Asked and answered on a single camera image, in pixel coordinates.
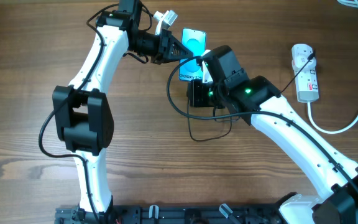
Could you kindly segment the Galaxy S25 smartphone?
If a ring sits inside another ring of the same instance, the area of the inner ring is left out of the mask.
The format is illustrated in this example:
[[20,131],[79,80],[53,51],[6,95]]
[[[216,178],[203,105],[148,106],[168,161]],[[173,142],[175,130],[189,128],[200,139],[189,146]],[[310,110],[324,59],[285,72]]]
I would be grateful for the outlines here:
[[[187,47],[194,56],[200,56],[206,50],[206,32],[183,28],[182,44]],[[184,82],[190,82],[193,79],[202,79],[203,72],[197,64],[196,59],[187,62],[179,69],[178,79]]]

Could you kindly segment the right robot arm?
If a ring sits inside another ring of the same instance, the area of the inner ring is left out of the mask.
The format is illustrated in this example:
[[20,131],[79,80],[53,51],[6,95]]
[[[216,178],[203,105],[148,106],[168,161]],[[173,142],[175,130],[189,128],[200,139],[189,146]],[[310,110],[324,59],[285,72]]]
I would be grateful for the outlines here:
[[211,77],[193,90],[196,106],[222,106],[277,144],[305,173],[317,194],[291,194],[278,206],[287,223],[358,223],[358,163],[336,150],[302,120],[265,77],[249,78],[223,45],[195,57]]

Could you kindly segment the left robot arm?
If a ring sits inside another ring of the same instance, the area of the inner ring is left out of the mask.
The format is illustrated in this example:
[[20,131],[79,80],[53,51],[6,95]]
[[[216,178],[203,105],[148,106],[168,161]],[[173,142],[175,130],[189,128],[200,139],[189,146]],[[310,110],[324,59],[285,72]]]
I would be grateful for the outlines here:
[[147,8],[140,1],[120,1],[107,6],[86,24],[95,31],[92,48],[68,86],[57,86],[52,95],[58,138],[74,158],[81,200],[74,208],[59,208],[55,223],[119,223],[108,186],[106,150],[114,132],[107,93],[119,62],[126,55],[144,56],[154,64],[192,57],[191,51],[172,36],[169,27],[177,14],[149,13],[158,24],[153,34],[140,29]]

